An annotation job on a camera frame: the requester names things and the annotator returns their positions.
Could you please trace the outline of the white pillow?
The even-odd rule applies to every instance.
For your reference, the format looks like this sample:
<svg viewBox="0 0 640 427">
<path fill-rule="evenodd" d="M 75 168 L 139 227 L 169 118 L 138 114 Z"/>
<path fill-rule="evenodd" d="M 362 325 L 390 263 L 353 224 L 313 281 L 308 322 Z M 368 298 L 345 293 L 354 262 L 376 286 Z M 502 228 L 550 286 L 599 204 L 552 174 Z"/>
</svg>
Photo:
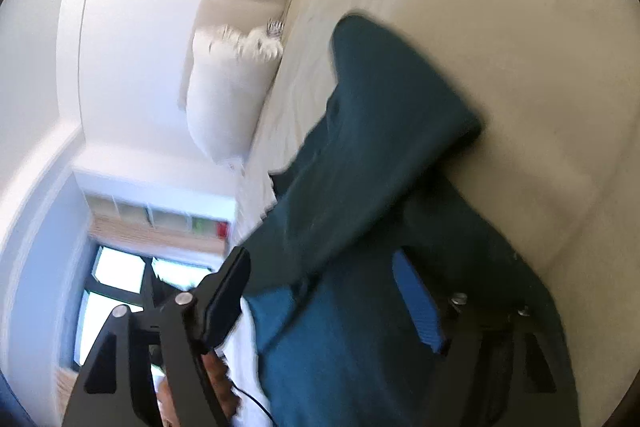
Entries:
<svg viewBox="0 0 640 427">
<path fill-rule="evenodd" d="M 277 75 L 282 41 L 268 38 L 265 26 L 246 34 L 229 25 L 194 32 L 186 125 L 194 144 L 218 165 L 245 160 Z"/>
</svg>

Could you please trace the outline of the red box on shelf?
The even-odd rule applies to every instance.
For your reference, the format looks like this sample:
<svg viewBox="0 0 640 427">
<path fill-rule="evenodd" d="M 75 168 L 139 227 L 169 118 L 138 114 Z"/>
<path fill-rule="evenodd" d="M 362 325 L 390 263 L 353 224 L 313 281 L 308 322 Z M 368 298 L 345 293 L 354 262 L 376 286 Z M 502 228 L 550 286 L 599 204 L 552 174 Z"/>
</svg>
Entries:
<svg viewBox="0 0 640 427">
<path fill-rule="evenodd" d="M 215 225 L 215 232 L 218 239 L 228 239 L 229 236 L 229 222 L 217 221 Z"/>
</svg>

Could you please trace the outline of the beige roller blind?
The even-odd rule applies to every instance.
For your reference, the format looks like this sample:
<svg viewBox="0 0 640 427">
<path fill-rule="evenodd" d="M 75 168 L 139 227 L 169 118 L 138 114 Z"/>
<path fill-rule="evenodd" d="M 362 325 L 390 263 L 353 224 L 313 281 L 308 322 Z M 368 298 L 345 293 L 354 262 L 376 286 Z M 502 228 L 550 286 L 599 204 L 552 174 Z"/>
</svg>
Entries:
<svg viewBox="0 0 640 427">
<path fill-rule="evenodd" d="M 105 245 L 154 255 L 223 256 L 226 243 L 217 237 L 169 232 L 105 217 L 95 217 L 89 235 Z"/>
</svg>

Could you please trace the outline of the beige bed sheet mattress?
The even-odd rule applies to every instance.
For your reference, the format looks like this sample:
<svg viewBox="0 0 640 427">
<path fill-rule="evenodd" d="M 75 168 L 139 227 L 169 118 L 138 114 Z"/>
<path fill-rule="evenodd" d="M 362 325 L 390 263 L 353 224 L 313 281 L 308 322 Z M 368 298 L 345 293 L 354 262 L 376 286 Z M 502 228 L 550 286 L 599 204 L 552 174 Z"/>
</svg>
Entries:
<svg viewBox="0 0 640 427">
<path fill-rule="evenodd" d="M 330 35 L 352 10 L 400 32 L 484 113 L 451 181 L 550 288 L 582 423 L 603 425 L 639 369 L 638 0 L 290 0 L 235 241 L 323 114 Z"/>
</svg>

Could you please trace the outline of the black framed window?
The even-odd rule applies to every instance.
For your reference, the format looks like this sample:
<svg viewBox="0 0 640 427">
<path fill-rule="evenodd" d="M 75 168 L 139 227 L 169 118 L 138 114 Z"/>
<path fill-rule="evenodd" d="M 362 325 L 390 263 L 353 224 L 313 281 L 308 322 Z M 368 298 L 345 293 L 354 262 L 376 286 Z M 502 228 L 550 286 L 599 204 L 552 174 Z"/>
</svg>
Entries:
<svg viewBox="0 0 640 427">
<path fill-rule="evenodd" d="M 163 283 L 186 291 L 220 267 L 221 260 L 217 257 L 213 261 L 184 262 L 128 253 L 104 245 L 96 247 L 79 294 L 72 366 L 78 369 L 84 364 L 107 315 L 115 307 L 127 305 L 132 312 L 143 310 L 146 269 L 150 268 Z"/>
</svg>

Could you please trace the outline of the black white patterned cloth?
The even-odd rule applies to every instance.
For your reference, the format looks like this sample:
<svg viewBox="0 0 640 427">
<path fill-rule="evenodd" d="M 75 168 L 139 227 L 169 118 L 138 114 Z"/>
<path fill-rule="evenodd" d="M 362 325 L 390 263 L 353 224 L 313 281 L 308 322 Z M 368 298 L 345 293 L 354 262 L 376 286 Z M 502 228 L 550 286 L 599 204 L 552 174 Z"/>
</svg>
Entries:
<svg viewBox="0 0 640 427">
<path fill-rule="evenodd" d="M 265 26 L 265 32 L 268 38 L 281 39 L 284 31 L 284 23 L 282 20 L 272 18 Z"/>
</svg>

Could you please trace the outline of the white wall shelf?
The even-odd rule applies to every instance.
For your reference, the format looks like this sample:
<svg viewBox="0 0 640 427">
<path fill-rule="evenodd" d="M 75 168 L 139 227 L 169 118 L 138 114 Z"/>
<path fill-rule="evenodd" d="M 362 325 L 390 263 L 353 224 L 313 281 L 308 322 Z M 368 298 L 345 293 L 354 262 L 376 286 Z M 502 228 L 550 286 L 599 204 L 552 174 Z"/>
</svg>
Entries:
<svg viewBox="0 0 640 427">
<path fill-rule="evenodd" d="M 127 225 L 145 225 L 155 230 L 171 233 L 194 234 L 218 239 L 215 232 L 217 220 L 189 215 L 189 213 L 165 210 L 149 205 L 136 205 L 99 195 L 86 194 L 86 201 L 96 217 L 119 220 Z"/>
</svg>

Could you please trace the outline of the dark teal knit sweater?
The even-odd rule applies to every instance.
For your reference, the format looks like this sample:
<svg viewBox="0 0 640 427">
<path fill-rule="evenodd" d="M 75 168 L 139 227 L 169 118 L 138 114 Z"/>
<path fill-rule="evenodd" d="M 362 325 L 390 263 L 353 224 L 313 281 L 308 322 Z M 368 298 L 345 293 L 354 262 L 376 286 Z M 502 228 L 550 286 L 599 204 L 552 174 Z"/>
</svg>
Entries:
<svg viewBox="0 0 640 427">
<path fill-rule="evenodd" d="M 398 291 L 396 251 L 446 295 L 563 326 L 538 275 L 447 178 L 480 117 L 367 17 L 344 16 L 331 46 L 326 113 L 272 176 L 276 203 L 243 243 L 258 379 L 280 426 L 424 426 L 436 359 Z"/>
</svg>

